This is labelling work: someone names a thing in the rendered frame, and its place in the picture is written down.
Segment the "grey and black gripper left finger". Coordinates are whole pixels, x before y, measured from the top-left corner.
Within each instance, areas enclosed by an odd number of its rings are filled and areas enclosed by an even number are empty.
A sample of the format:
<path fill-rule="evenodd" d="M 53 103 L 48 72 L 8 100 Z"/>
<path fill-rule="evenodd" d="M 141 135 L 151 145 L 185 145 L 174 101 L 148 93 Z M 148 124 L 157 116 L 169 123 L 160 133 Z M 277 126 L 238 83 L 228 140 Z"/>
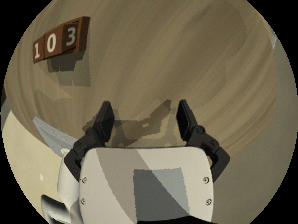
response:
<path fill-rule="evenodd" d="M 111 137 L 115 116 L 109 101 L 104 101 L 98 112 L 93 127 L 85 131 L 85 135 L 77 140 L 73 149 L 64 157 L 64 163 L 78 181 L 80 179 L 81 161 L 86 152 L 94 147 L 105 147 Z"/>

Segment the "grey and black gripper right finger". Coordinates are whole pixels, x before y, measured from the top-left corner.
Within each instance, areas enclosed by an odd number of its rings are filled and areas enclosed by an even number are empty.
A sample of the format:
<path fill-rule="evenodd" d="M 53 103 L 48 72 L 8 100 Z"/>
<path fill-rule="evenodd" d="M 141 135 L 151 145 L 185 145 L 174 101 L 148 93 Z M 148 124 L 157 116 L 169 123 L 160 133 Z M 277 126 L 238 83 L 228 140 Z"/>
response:
<path fill-rule="evenodd" d="M 179 101 L 176 119 L 183 141 L 186 146 L 201 148 L 212 160 L 211 174 L 213 183 L 221 175 L 230 161 L 230 156 L 219 146 L 219 142 L 208 135 L 203 126 L 198 125 L 195 116 L 185 99 Z M 195 120 L 194 120 L 195 119 Z"/>

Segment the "brown number cube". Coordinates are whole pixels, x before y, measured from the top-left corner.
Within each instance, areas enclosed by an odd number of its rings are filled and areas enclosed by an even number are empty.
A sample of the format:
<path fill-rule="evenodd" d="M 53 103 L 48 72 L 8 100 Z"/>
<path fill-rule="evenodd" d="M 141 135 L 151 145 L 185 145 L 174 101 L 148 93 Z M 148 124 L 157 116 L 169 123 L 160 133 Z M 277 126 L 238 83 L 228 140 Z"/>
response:
<path fill-rule="evenodd" d="M 79 22 L 62 24 L 45 34 L 45 59 L 76 48 L 78 24 Z"/>
<path fill-rule="evenodd" d="M 45 34 L 33 42 L 33 63 L 37 63 L 45 59 L 44 43 Z"/>

